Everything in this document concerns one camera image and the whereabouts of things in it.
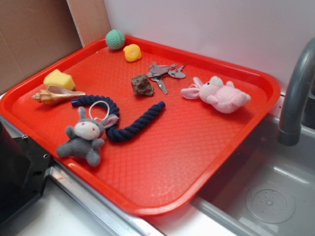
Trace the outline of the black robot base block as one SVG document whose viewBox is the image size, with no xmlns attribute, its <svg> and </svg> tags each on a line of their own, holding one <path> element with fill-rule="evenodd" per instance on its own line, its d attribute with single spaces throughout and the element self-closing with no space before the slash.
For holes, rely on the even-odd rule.
<svg viewBox="0 0 315 236">
<path fill-rule="evenodd" d="M 0 125 L 1 226 L 42 197 L 51 162 L 51 154 L 32 138 L 13 138 Z"/>
</svg>

